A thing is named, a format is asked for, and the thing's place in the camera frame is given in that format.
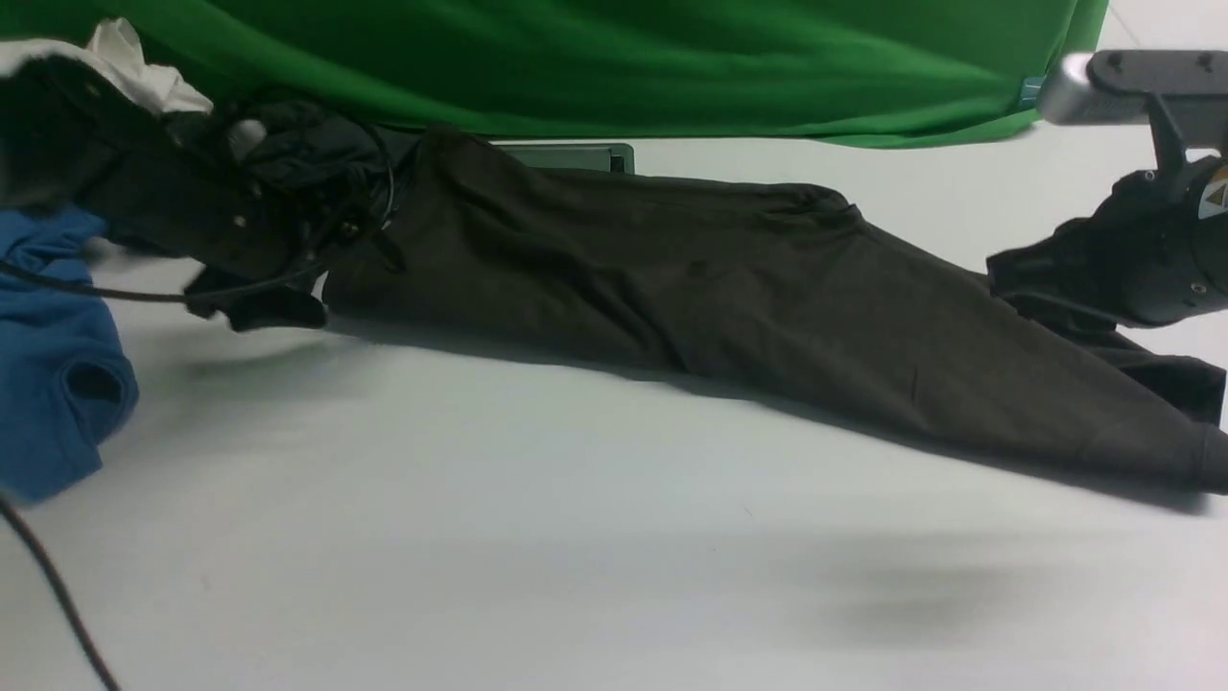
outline garment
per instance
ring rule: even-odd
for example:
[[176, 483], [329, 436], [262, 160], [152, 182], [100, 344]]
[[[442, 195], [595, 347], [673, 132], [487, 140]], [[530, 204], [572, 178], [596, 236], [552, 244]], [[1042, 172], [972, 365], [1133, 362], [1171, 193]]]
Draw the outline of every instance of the garment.
[[85, 48], [52, 39], [0, 42], [0, 79], [12, 76], [28, 60], [63, 55], [102, 75], [129, 101], [155, 114], [208, 113], [212, 102], [185, 82], [179, 70], [146, 65], [141, 39], [126, 20], [101, 22]]
[[215, 98], [287, 85], [406, 126], [920, 146], [1028, 126], [1025, 80], [1093, 49], [1108, 5], [31, 0], [0, 36], [75, 39], [119, 15]]
[[348, 174], [377, 187], [387, 173], [372, 134], [383, 140], [394, 164], [418, 141], [416, 133], [375, 125], [368, 134], [349, 118], [298, 98], [270, 101], [252, 117], [264, 131], [243, 164], [260, 179], [291, 189]]
[[1197, 358], [1157, 356], [1116, 331], [1057, 330], [1194, 422], [1219, 426], [1228, 373]]
[[1228, 438], [808, 184], [534, 171], [429, 130], [334, 313], [720, 379], [893, 439], [1228, 492]]
[[[80, 209], [0, 211], [0, 258], [90, 282], [81, 244], [104, 222]], [[0, 490], [38, 502], [101, 468], [98, 444], [136, 406], [131, 365], [106, 303], [0, 275]]]

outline green fabric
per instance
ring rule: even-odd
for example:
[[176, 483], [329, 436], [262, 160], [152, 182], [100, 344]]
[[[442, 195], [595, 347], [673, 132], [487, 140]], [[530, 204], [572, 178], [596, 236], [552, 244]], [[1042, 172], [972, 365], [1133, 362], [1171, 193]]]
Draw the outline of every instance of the green fabric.
[[0, 0], [0, 34], [128, 17], [214, 97], [264, 82], [501, 136], [1012, 135], [1108, 0]]

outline yellow sticker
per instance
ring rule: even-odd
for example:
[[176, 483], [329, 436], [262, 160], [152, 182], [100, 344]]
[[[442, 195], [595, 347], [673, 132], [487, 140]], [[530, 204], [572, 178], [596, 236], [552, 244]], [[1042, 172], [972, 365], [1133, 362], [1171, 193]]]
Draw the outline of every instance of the yellow sticker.
[[1202, 188], [1199, 201], [1199, 218], [1210, 218], [1228, 212], [1228, 166], [1216, 171], [1211, 180]]

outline white tabletop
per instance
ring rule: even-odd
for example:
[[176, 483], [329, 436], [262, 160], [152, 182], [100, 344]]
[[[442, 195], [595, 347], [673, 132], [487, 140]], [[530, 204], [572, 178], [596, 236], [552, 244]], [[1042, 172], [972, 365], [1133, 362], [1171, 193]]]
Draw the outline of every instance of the white tabletop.
[[[1152, 161], [1131, 128], [898, 152], [635, 149], [647, 174], [834, 187], [968, 266]], [[98, 277], [173, 288], [189, 272]], [[448, 334], [371, 344], [114, 313], [140, 409], [98, 475], [27, 515], [133, 691], [1228, 679], [1221, 498], [1074, 487]], [[1226, 334], [1221, 314], [1140, 338], [1228, 366]], [[5, 531], [0, 687], [96, 687]]]

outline wire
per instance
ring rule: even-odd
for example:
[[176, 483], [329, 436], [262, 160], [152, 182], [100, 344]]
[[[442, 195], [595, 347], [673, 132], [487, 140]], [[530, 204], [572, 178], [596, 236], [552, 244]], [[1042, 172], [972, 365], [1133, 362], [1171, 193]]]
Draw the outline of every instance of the wire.
[[255, 282], [248, 282], [239, 285], [237, 287], [227, 287], [226, 290], [211, 290], [209, 292], [195, 292], [193, 295], [177, 295], [173, 292], [134, 292], [130, 290], [115, 290], [113, 287], [97, 287], [93, 285], [84, 282], [70, 282], [66, 280], [59, 280], [55, 277], [47, 277], [33, 271], [15, 266], [9, 261], [0, 261], [0, 272], [18, 277], [27, 282], [39, 285], [42, 287], [50, 287], [52, 290], [58, 290], [60, 292], [71, 292], [72, 295], [88, 295], [92, 297], [109, 297], [112, 299], [125, 299], [128, 302], [161, 302], [161, 303], [189, 303], [189, 302], [211, 302], [214, 299], [223, 297], [238, 297], [247, 295], [249, 292], [260, 292], [262, 290], [268, 290], [270, 287], [278, 287], [297, 277], [302, 277], [308, 274], [313, 274], [318, 270], [324, 269], [323, 261], [313, 261], [298, 270], [290, 271], [276, 277], [270, 277], [268, 280], [257, 280]]
[[68, 587], [64, 585], [64, 579], [55, 571], [52, 557], [47, 554], [42, 542], [38, 541], [38, 538], [34, 536], [34, 531], [29, 529], [29, 525], [21, 519], [17, 511], [4, 497], [0, 497], [0, 514], [4, 514], [9, 528], [12, 528], [12, 531], [26, 545], [26, 550], [29, 551], [29, 556], [34, 558], [38, 568], [43, 569], [47, 584], [52, 587], [52, 594], [55, 595], [55, 601], [59, 603], [60, 610], [64, 611], [64, 619], [68, 620], [69, 627], [72, 628], [72, 636], [76, 637], [77, 646], [85, 653], [85, 658], [90, 662], [90, 666], [93, 668], [93, 673], [98, 675], [103, 689], [107, 691], [119, 691], [119, 682], [115, 681], [114, 675], [107, 669], [107, 663], [93, 646], [93, 639], [90, 638], [90, 632], [86, 631], [85, 623], [81, 622], [81, 615], [72, 603], [72, 595], [69, 594]]
[[[338, 110], [336, 108], [333, 108], [332, 106], [328, 106], [323, 101], [314, 98], [312, 96], [307, 96], [292, 90], [286, 90], [286, 91], [290, 91], [295, 93], [297, 97], [312, 102], [321, 108], [325, 108], [336, 117], [354, 124], [371, 139], [372, 144], [375, 144], [376, 151], [379, 153], [379, 157], [384, 166], [384, 177], [387, 177], [387, 184], [388, 184], [388, 190], [386, 191], [387, 200], [384, 201], [384, 209], [379, 214], [379, 218], [371, 227], [368, 227], [367, 231], [359, 239], [365, 239], [367, 237], [371, 237], [376, 232], [382, 231], [384, 227], [387, 227], [388, 221], [392, 220], [392, 214], [395, 210], [394, 204], [397, 195], [397, 171], [392, 160], [392, 152], [388, 150], [388, 144], [383, 140], [382, 136], [379, 136], [379, 133], [377, 133], [376, 129], [371, 126], [368, 123], [365, 123], [355, 118], [354, 115], [350, 115], [349, 113]], [[270, 287], [281, 286], [286, 282], [290, 282], [291, 280], [321, 272], [325, 268], [327, 265], [323, 260], [316, 260], [305, 266], [301, 266], [298, 269], [295, 269], [292, 271], [285, 272], [275, 277], [257, 280], [254, 282], [248, 282], [236, 287], [227, 287], [223, 290], [210, 290], [208, 292], [178, 295], [173, 292], [139, 292], [131, 290], [115, 290], [112, 287], [98, 287], [96, 285], [70, 282], [66, 280], [48, 277], [45, 275], [28, 271], [9, 261], [0, 260], [0, 272], [11, 275], [20, 280], [25, 280], [26, 282], [31, 282], [42, 287], [58, 290], [60, 292], [69, 292], [72, 295], [87, 295], [91, 297], [108, 297], [112, 299], [124, 299], [128, 302], [155, 302], [155, 303], [179, 303], [179, 304], [187, 304], [192, 302], [214, 302], [216, 299], [230, 299], [233, 297], [241, 297], [243, 295], [251, 295], [253, 292], [262, 292]]]

